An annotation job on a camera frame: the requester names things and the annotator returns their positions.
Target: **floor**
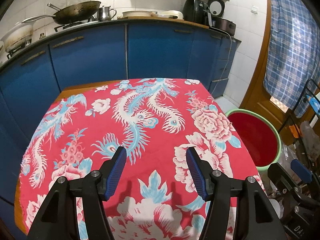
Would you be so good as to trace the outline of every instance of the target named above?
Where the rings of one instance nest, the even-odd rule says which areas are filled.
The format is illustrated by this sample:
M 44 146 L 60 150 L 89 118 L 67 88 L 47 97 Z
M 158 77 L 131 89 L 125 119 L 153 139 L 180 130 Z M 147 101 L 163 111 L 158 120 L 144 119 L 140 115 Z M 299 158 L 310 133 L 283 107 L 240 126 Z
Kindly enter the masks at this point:
M 233 103 L 231 103 L 228 99 L 226 99 L 224 97 L 219 97 L 219 98 L 215 99 L 215 101 L 218 104 L 218 106 L 220 106 L 221 110 L 224 113 L 226 113 L 232 109 L 238 108 L 237 106 L 235 106 Z

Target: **blue gripper pad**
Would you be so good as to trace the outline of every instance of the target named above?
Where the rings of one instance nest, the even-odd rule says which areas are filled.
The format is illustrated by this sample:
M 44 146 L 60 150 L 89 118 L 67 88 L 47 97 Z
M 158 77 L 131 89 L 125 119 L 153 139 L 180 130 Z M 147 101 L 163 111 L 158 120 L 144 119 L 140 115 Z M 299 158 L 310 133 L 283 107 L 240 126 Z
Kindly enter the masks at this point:
M 299 160 L 294 159 L 291 162 L 291 170 L 299 176 L 299 178 L 306 184 L 312 182 L 312 173 Z
M 115 193 L 126 160 L 127 160 L 127 151 L 125 150 L 125 148 L 122 148 L 107 179 L 107 186 L 106 186 L 107 190 L 104 194 L 106 200 L 108 200 Z
M 205 176 L 199 168 L 199 165 L 201 165 L 201 159 L 193 147 L 189 147 L 187 149 L 186 160 L 198 195 L 202 197 L 203 200 L 208 199 L 209 194 L 206 190 Z

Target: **white cable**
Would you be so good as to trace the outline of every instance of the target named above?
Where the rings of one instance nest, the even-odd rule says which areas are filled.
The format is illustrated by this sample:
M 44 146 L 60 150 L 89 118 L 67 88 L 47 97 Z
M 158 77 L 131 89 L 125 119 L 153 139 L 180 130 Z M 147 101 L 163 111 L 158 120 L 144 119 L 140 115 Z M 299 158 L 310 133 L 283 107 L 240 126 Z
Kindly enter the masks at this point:
M 232 39 L 231 39 L 231 35 L 230 35 L 229 33 L 225 32 L 225 31 L 222 31 L 222 30 L 219 30 L 219 29 L 214 28 L 214 27 L 210 27 L 210 28 L 212 28 L 212 29 L 216 29 L 216 30 L 218 30 L 218 31 L 220 31 L 220 32 L 223 32 L 223 33 L 226 33 L 226 34 L 228 34 L 228 35 L 229 35 L 229 38 L 230 38 L 230 48 L 229 48 L 228 60 L 227 60 L 226 65 L 224 66 L 224 69 L 223 69 L 223 71 L 222 71 L 222 73 L 221 73 L 220 78 L 218 79 L 218 82 L 216 83 L 216 85 L 215 85 L 215 86 L 214 86 L 214 88 L 213 88 L 213 91 L 211 92 L 211 96 L 212 96 L 213 92 L 215 91 L 215 89 L 216 89 L 216 87 L 217 87 L 218 83 L 220 82 L 220 79 L 222 78 L 223 73 L 224 73 L 224 71 L 226 70 L 227 65 L 228 65 L 228 63 L 229 63 L 229 57 L 230 57 L 230 52 L 231 52 L 231 47 L 232 47 Z

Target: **black air fryer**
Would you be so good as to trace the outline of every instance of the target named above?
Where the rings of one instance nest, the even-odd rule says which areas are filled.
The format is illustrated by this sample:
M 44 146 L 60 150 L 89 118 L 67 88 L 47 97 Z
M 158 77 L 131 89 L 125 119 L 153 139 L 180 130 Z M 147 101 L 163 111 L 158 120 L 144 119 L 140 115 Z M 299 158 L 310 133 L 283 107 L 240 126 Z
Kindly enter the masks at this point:
M 205 24 L 205 16 L 208 11 L 208 5 L 204 1 L 186 0 L 182 11 L 183 19 L 188 22 Z

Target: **red floral tablecloth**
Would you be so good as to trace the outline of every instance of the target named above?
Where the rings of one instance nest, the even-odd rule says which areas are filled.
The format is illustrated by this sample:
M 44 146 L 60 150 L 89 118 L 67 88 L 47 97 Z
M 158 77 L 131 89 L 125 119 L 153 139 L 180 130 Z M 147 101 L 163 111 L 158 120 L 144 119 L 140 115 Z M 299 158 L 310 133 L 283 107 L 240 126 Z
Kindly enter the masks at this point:
M 254 176 L 255 165 L 232 124 L 197 80 L 124 80 L 54 103 L 23 156 L 20 204 L 27 231 L 54 181 L 84 177 L 127 150 L 116 193 L 104 207 L 116 240 L 191 240 L 200 236 L 208 203 L 196 193 L 186 149 L 229 177 Z M 232 200 L 226 239 L 231 239 Z M 88 238 L 81 198 L 77 217 Z

